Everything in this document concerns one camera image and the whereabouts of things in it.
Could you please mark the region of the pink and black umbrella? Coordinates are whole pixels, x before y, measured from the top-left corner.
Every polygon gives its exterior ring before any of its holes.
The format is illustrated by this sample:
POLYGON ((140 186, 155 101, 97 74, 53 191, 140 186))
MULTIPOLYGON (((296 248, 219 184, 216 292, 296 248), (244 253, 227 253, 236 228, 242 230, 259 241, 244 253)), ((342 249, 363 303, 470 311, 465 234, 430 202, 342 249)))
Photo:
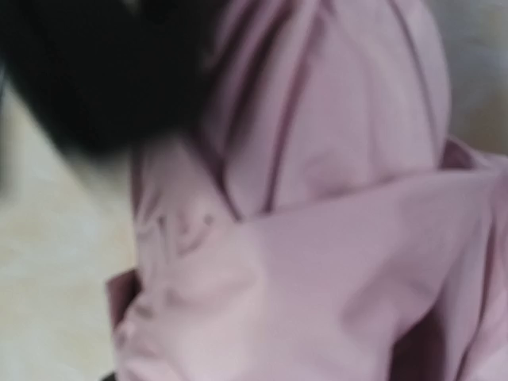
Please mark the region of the pink and black umbrella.
POLYGON ((112 380, 504 380, 507 158, 424 1, 4 1, 56 146, 133 154, 112 380))

